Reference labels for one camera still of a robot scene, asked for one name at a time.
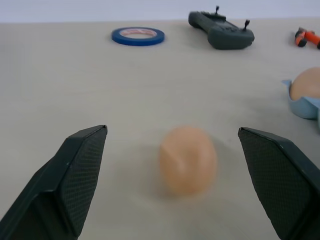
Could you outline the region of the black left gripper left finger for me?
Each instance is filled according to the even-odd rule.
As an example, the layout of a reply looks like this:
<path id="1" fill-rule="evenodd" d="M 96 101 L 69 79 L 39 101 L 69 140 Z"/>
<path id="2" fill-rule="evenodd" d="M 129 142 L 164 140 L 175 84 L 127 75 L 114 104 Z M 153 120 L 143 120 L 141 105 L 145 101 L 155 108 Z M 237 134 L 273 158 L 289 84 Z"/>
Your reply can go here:
<path id="1" fill-rule="evenodd" d="M 67 137 L 1 219 L 0 238 L 78 239 L 97 187 L 107 134 L 106 125 L 97 125 Z"/>

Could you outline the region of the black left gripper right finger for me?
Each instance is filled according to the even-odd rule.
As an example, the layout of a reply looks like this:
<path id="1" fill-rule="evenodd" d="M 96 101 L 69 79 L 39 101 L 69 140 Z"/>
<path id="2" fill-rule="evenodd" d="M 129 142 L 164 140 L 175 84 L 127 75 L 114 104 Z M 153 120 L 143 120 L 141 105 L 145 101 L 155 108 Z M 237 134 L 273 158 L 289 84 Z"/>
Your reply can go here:
<path id="1" fill-rule="evenodd" d="M 320 170 L 289 139 L 241 127 L 254 190 L 281 240 L 320 238 Z"/>

